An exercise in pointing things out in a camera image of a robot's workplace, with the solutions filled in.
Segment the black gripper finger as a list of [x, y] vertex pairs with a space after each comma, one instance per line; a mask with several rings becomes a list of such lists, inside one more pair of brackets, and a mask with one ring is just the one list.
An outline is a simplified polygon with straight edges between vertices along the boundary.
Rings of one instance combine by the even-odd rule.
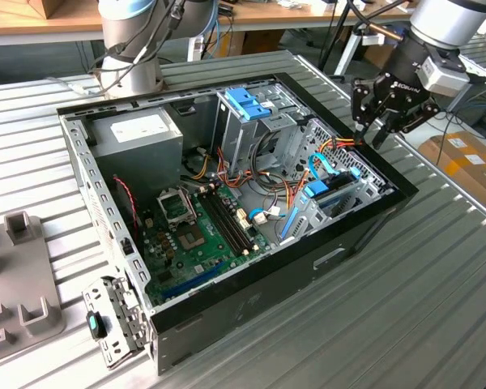
[[364, 140], [365, 134], [377, 118], [377, 98], [374, 95], [374, 82], [369, 79], [352, 80], [351, 112], [356, 124], [354, 143]]
[[383, 126], [373, 138], [373, 148], [378, 150], [389, 135], [397, 133], [405, 135], [412, 132], [439, 112], [437, 103], [432, 99], [409, 110], [394, 111], [388, 109]]

